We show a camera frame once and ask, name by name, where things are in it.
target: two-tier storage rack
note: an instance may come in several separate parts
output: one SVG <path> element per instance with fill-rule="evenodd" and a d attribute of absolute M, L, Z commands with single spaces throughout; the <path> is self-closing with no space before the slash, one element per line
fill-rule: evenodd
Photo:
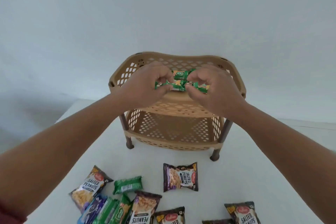
<path fill-rule="evenodd" d="M 114 72 L 109 87 L 122 86 L 141 66 L 160 61 L 171 70 L 190 70 L 202 64 L 215 65 L 230 73 L 241 95 L 245 85 L 236 67 L 218 56 L 175 56 L 159 52 L 140 52 L 128 57 Z M 120 115 L 126 146 L 134 148 L 131 137 L 149 145 L 172 150 L 206 150 L 214 148 L 210 159 L 219 159 L 219 151 L 232 126 L 232 121 L 218 117 L 193 101 L 187 92 L 168 92 L 152 106 Z"/>

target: person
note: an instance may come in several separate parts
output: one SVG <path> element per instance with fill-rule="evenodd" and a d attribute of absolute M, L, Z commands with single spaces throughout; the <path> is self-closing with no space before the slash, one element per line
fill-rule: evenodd
<path fill-rule="evenodd" d="M 156 103 L 173 82 L 160 62 L 139 68 L 103 99 L 0 155 L 0 223 L 22 223 L 61 182 L 80 156 L 120 114 Z M 217 116 L 232 120 L 284 175 L 325 223 L 335 222 L 336 154 L 248 104 L 231 76 L 204 65 L 187 78 L 210 85 L 207 94 L 186 85 L 189 96 Z"/>

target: red logo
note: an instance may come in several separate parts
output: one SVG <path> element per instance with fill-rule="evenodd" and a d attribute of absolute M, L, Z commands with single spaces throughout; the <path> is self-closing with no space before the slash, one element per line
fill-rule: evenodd
<path fill-rule="evenodd" d="M 249 213 L 250 208 L 248 208 L 247 206 L 238 206 L 237 207 L 237 212 L 238 213 L 242 213 L 242 214 L 247 214 Z"/>
<path fill-rule="evenodd" d="M 192 182 L 193 184 L 195 184 L 195 178 L 196 178 L 196 173 L 193 172 L 192 175 L 191 175 L 191 182 Z"/>
<path fill-rule="evenodd" d="M 104 179 L 103 175 L 101 175 L 100 173 L 95 173 L 94 177 L 99 182 L 101 182 Z"/>
<path fill-rule="evenodd" d="M 170 213 L 170 214 L 167 214 L 166 217 L 165 217 L 165 220 L 166 221 L 174 221 L 176 220 L 178 217 L 177 213 Z"/>

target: upper basket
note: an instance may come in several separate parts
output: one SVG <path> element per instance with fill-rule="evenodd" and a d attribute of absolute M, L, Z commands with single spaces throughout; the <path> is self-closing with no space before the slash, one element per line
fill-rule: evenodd
<path fill-rule="evenodd" d="M 153 61 L 160 61 L 171 70 L 199 69 L 202 64 L 217 66 L 226 70 L 232 76 L 241 95 L 246 97 L 246 88 L 235 65 L 218 56 L 176 56 L 159 52 L 140 52 L 129 56 L 114 72 L 109 81 L 110 90 L 114 86 L 122 86 L 129 77 L 141 66 Z M 168 92 L 160 101 L 152 106 L 142 108 L 142 111 L 182 117 L 213 117 L 215 116 L 203 106 L 192 100 L 187 92 Z"/>

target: person's left arm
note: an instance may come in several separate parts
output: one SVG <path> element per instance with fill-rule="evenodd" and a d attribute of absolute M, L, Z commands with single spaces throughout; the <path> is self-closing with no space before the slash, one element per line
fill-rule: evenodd
<path fill-rule="evenodd" d="M 173 82 L 170 69 L 153 62 L 103 99 L 0 155 L 0 205 L 24 219 L 36 209 L 89 146 L 122 113 L 157 102 Z"/>

